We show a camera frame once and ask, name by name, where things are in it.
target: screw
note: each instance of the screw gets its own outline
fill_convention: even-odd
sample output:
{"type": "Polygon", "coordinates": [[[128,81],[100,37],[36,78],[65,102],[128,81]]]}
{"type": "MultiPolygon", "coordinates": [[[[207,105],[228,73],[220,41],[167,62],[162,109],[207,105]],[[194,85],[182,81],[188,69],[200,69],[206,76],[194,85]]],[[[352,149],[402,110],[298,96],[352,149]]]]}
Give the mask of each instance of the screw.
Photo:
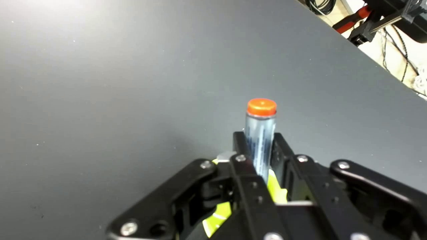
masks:
{"type": "Polygon", "coordinates": [[[350,236],[350,240],[371,240],[371,237],[367,236],[366,233],[355,232],[350,236]]]}
{"type": "Polygon", "coordinates": [[[348,168],[350,168],[350,164],[348,164],[347,161],[340,161],[340,162],[338,162],[338,166],[339,166],[340,169],[348,169],[348,168]]]}
{"type": "Polygon", "coordinates": [[[207,169],[207,168],[211,168],[212,166],[212,162],[210,160],[206,160],[200,164],[200,168],[203,169],[207,169]]]}
{"type": "Polygon", "coordinates": [[[138,230],[138,225],[134,221],[126,222],[124,225],[122,225],[120,228],[120,233],[123,236],[131,236],[138,230]]]}
{"type": "Polygon", "coordinates": [[[264,234],[264,240],[283,240],[283,237],[279,233],[268,232],[264,234]]]}
{"type": "Polygon", "coordinates": [[[246,161],[246,156],[244,154],[236,156],[236,161],[246,161]]]}
{"type": "Polygon", "coordinates": [[[306,154],[300,154],[296,157],[299,162],[306,162],[308,161],[308,157],[306,154]]]}

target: tabletop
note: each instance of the tabletop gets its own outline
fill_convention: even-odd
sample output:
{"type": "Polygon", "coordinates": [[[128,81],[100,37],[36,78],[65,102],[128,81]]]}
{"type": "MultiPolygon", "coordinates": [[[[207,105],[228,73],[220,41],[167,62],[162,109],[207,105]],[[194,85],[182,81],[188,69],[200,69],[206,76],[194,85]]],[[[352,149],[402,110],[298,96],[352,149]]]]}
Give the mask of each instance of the tabletop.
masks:
{"type": "Polygon", "coordinates": [[[251,97],[295,152],[427,192],[427,105],[290,0],[0,0],[0,238],[104,238],[251,97]]]}

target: gray table surface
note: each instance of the gray table surface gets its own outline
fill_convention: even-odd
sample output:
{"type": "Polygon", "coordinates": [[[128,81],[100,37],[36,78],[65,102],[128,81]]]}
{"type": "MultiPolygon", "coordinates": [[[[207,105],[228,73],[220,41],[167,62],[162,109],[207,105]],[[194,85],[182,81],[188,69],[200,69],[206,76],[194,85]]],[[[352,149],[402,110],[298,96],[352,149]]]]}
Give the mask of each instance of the gray table surface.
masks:
{"type": "Polygon", "coordinates": [[[0,0],[0,238],[103,238],[251,97],[322,164],[427,192],[427,104],[292,0],[0,0]]]}

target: orange cap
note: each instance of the orange cap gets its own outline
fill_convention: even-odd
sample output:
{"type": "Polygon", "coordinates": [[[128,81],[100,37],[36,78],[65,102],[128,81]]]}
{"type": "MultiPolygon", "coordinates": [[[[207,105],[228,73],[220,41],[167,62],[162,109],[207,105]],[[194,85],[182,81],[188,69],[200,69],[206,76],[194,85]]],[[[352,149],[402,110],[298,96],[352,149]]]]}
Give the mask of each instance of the orange cap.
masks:
{"type": "Polygon", "coordinates": [[[271,117],[278,112],[278,104],[271,98],[251,98],[248,101],[248,114],[271,117]]]}

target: bottle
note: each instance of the bottle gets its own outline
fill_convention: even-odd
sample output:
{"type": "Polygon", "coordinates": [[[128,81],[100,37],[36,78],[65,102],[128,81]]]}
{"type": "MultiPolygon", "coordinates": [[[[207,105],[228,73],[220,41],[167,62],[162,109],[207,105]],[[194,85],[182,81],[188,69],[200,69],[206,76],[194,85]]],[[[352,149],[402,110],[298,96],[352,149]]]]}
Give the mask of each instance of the bottle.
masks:
{"type": "Polygon", "coordinates": [[[264,181],[268,180],[272,140],[276,128],[278,104],[271,98],[248,101],[244,134],[250,158],[264,181]]]}

